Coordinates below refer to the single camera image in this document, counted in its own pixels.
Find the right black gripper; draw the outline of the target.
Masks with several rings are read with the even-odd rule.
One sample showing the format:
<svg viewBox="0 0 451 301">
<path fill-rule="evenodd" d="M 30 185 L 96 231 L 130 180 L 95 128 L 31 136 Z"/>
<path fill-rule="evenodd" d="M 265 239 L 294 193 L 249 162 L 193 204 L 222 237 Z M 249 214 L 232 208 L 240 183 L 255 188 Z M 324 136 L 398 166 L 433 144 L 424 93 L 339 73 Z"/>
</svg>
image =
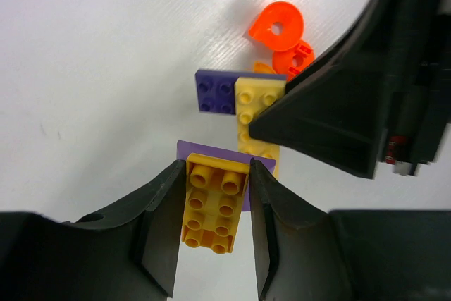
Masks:
<svg viewBox="0 0 451 301">
<path fill-rule="evenodd" d="M 449 0 L 370 0 L 249 134 L 360 178 L 376 160 L 414 176 L 449 122 Z"/>
</svg>

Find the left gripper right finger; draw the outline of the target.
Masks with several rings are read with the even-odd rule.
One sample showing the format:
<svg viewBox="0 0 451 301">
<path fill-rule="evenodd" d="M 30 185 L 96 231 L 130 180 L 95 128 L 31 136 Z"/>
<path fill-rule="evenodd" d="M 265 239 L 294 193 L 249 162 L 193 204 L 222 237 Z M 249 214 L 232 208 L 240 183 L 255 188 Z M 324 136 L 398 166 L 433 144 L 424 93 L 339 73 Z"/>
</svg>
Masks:
<svg viewBox="0 0 451 301">
<path fill-rule="evenodd" d="M 260 300 L 449 300 L 450 213 L 324 212 L 250 164 Z"/>
</svg>

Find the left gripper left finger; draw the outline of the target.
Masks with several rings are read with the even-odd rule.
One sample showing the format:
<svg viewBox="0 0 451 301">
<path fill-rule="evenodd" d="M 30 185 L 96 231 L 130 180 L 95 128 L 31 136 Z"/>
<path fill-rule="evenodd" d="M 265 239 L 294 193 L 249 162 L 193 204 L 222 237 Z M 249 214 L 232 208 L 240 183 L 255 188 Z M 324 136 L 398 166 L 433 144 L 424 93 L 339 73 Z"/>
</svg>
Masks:
<svg viewBox="0 0 451 301">
<path fill-rule="evenodd" d="M 76 222 L 1 214 L 2 300 L 166 300 L 173 295 L 185 162 Z"/>
</svg>

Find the yellow duplo brick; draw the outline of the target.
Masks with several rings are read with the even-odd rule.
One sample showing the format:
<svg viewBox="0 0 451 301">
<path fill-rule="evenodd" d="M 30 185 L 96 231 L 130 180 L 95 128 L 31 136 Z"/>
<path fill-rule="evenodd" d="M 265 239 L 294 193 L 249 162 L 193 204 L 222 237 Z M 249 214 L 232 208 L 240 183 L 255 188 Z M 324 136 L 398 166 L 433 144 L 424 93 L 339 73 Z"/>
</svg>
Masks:
<svg viewBox="0 0 451 301">
<path fill-rule="evenodd" d="M 182 241 L 216 254 L 233 251 L 250 165 L 192 153 L 186 160 Z"/>
</svg>

